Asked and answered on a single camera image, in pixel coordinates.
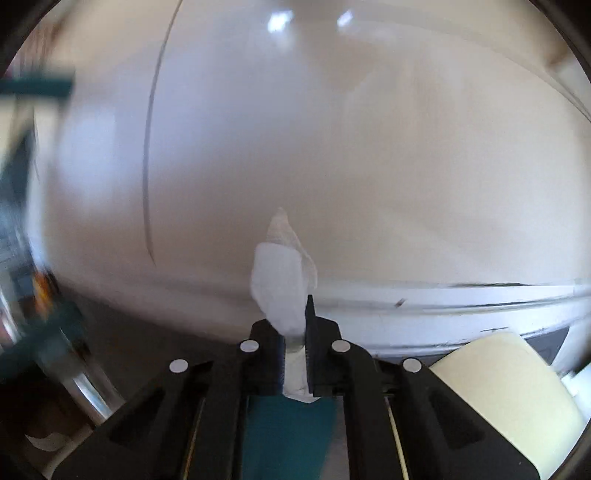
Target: pale yellow block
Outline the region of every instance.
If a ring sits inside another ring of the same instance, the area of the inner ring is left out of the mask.
[[[585,427],[558,376],[525,340],[497,333],[447,355],[431,370],[549,478]]]

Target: gray strip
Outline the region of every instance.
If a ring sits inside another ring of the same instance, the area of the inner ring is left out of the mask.
[[[183,0],[178,0],[177,6],[174,9],[174,13],[172,18],[170,19],[170,23],[166,30],[166,34],[164,35],[164,40],[162,42],[162,46],[160,47],[160,53],[158,54],[158,60],[156,61],[156,70],[154,72],[154,78],[152,80],[152,88],[150,90],[150,97],[148,99],[148,113],[146,116],[146,130],[144,135],[144,169],[142,172],[142,195],[144,201],[144,236],[146,242],[146,250],[148,251],[148,255],[152,259],[154,265],[156,264],[156,260],[154,259],[154,244],[152,241],[152,224],[150,220],[150,198],[148,195],[148,160],[150,159],[150,136],[152,133],[152,113],[154,110],[154,98],[156,94],[156,87],[158,85],[158,77],[160,75],[160,67],[162,65],[162,60],[164,58],[164,52],[166,51],[166,45],[168,44],[168,39],[170,38],[170,33],[172,32],[174,21],[177,18],[178,11],[183,4]]]

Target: bright light spot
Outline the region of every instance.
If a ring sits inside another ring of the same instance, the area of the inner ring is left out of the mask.
[[[267,30],[270,33],[281,32],[285,29],[285,26],[291,22],[292,18],[294,18],[294,13],[291,10],[274,13],[269,19]]]
[[[347,10],[337,19],[336,25],[339,28],[343,28],[349,25],[351,23],[351,20],[353,20],[353,13],[351,12],[351,10]]]

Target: silver rivet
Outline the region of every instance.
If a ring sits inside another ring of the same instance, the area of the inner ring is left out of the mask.
[[[345,353],[351,349],[351,344],[347,340],[335,340],[331,347],[335,352]]]
[[[416,358],[407,358],[404,362],[402,362],[402,368],[404,368],[407,372],[411,372],[412,374],[417,373],[423,366],[421,362],[418,361]]]
[[[240,350],[246,353],[256,352],[259,348],[259,344],[256,340],[244,340],[240,344]]]
[[[168,368],[174,374],[181,374],[187,368],[189,368],[189,362],[187,362],[186,360],[183,360],[182,358],[177,358],[176,360],[173,360],[172,362],[170,362],[170,365],[168,366]]]

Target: white tissue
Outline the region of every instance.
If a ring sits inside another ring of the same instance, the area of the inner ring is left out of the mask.
[[[283,394],[302,402],[316,400],[306,374],[306,301],[316,288],[314,262],[291,229],[287,214],[279,209],[271,219],[267,241],[255,249],[251,294],[275,330],[285,337]]]

